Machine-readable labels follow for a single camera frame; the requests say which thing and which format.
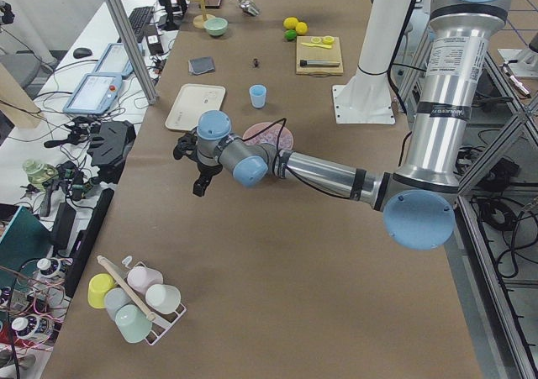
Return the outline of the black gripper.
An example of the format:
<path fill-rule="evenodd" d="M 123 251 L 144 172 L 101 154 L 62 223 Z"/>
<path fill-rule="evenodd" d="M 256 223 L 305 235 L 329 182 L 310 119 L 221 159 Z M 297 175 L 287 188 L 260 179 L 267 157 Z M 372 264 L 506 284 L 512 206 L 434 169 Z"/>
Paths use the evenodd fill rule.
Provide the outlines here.
<path fill-rule="evenodd" d="M 200 175 L 193 183 L 193 194 L 198 197 L 203 197 L 213 177 L 217 176 L 222 171 L 222 166 L 219 163 L 214 166 L 208 166 L 200 160 L 196 160 L 196 162 Z"/>

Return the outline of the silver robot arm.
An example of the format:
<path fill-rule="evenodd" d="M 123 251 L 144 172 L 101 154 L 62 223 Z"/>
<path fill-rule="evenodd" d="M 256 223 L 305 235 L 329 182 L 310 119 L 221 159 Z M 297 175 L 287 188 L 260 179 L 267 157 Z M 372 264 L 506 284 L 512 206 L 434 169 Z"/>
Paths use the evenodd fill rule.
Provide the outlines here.
<path fill-rule="evenodd" d="M 339 123 L 388 121 L 388 77 L 415 1 L 373 0 L 356 74 L 333 96 Z M 455 228 L 458 150 L 489 40 L 505 26 L 510 4 L 511 0 L 430 1 L 433 45 L 408 151 L 395 171 L 376 174 L 279 144 L 248 145 L 233 133 L 226 113 L 211 110 L 191 134 L 188 156 L 199 171 L 194 193 L 202 196 L 221 171 L 230 172 L 245 187 L 269 174 L 292 177 L 331 197 L 368 203 L 382 212 L 388 234 L 400 245 L 414 250 L 443 245 Z"/>

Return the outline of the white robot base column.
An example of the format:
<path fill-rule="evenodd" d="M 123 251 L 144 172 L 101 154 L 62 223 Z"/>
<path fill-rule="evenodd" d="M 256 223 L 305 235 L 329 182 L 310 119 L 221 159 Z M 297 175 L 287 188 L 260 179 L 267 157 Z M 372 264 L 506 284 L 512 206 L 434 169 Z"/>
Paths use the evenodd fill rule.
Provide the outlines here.
<path fill-rule="evenodd" d="M 389 68 L 416 0 L 373 0 L 356 74 L 333 86 L 338 124 L 394 124 Z"/>

